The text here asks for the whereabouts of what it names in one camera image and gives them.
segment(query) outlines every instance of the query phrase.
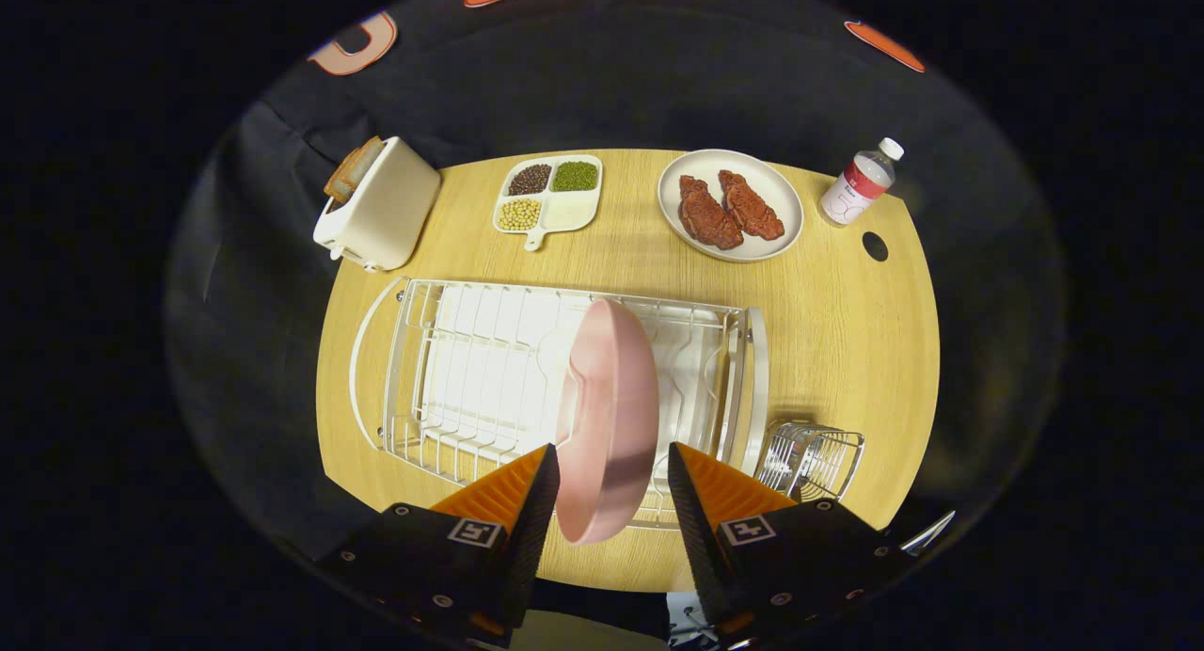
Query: plate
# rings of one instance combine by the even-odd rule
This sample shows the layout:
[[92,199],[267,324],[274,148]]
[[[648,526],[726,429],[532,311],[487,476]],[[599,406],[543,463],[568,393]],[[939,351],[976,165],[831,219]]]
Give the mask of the plate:
[[[744,243],[727,249],[727,251],[691,238],[690,232],[685,231],[685,227],[681,226],[681,219],[678,217],[678,206],[681,203],[679,178],[694,176],[696,179],[707,180],[710,196],[714,196],[715,201],[722,205],[724,189],[719,184],[719,170],[744,176],[749,188],[752,188],[761,196],[761,200],[765,200],[766,205],[769,205],[774,213],[778,213],[778,218],[781,218],[783,227],[786,227],[785,235],[778,239],[766,241],[744,232]],[[765,161],[731,149],[696,149],[694,153],[685,153],[674,159],[669,166],[665,167],[665,171],[661,171],[656,196],[666,221],[673,226],[681,239],[686,241],[690,247],[697,248],[698,251],[706,253],[707,256],[721,258],[724,261],[751,262],[778,256],[779,253],[793,247],[803,231],[803,202],[798,200],[798,193],[795,191],[793,185]]]
[[656,457],[660,392],[643,325],[597,300],[582,318],[560,395],[556,519],[569,545],[616,534],[639,510]]

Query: bread slice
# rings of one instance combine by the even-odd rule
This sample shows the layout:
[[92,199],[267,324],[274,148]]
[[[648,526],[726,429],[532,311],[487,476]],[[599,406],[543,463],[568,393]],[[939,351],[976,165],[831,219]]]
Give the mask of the bread slice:
[[379,136],[373,136],[365,144],[353,149],[347,158],[343,158],[338,170],[335,170],[330,179],[326,180],[326,188],[323,188],[323,191],[340,205],[347,205],[383,149],[384,141]]

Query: steak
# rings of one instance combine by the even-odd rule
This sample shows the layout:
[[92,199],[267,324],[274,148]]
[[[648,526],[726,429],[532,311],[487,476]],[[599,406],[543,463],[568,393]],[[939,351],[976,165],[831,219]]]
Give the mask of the steak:
[[720,171],[719,184],[724,188],[724,209],[730,211],[742,231],[766,239],[778,239],[786,235],[781,219],[757,193],[752,191],[752,188],[749,188],[744,176],[732,174],[727,170]]
[[744,243],[744,235],[736,221],[724,211],[722,206],[710,196],[707,180],[694,176],[681,176],[681,203],[678,217],[691,238],[709,243],[727,251],[728,248]]

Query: table hole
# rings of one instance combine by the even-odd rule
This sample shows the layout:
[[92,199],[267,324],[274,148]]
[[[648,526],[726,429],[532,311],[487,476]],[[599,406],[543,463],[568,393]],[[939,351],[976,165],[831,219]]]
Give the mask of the table hole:
[[874,261],[886,261],[886,256],[890,255],[886,249],[886,243],[883,238],[880,238],[880,236],[878,236],[878,232],[866,232],[864,235],[861,235],[861,244],[864,244],[866,253],[868,253],[869,258],[873,258]]

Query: white plate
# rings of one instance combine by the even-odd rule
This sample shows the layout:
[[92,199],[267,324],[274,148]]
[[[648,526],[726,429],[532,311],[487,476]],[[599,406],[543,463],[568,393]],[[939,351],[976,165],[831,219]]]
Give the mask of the white plate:
[[[597,166],[598,183],[589,191],[553,191],[551,183],[556,179],[556,171],[565,161],[589,161]],[[514,176],[529,166],[536,166],[536,164],[551,166],[547,188],[543,188],[543,191],[515,194],[515,196],[506,194],[510,189],[510,180],[514,179]],[[539,217],[536,219],[535,226],[529,231],[503,231],[502,226],[497,224],[497,219],[502,214],[502,206],[507,201],[519,200],[524,196],[539,202]],[[494,202],[494,227],[500,232],[510,232],[510,235],[526,232],[527,239],[523,248],[527,251],[535,251],[543,243],[543,235],[548,232],[579,231],[588,226],[597,214],[598,196],[602,196],[602,161],[594,158],[592,154],[556,154],[553,158],[524,159],[524,161],[515,164],[506,179],[502,180],[502,189],[497,193],[497,201]]]
[[[694,176],[696,179],[707,180],[710,196],[722,205],[724,189],[719,184],[719,170],[744,176],[749,188],[752,188],[761,200],[778,213],[778,218],[781,218],[783,227],[786,227],[785,235],[778,239],[766,241],[744,232],[744,243],[728,248],[727,251],[691,238],[678,217],[678,206],[681,203],[680,177]],[[674,159],[661,172],[656,196],[661,202],[661,213],[665,214],[666,221],[673,226],[677,235],[681,236],[681,239],[698,251],[721,258],[724,261],[751,262],[778,256],[779,253],[793,247],[803,231],[803,202],[798,200],[798,193],[789,180],[765,161],[731,149],[696,149]]]

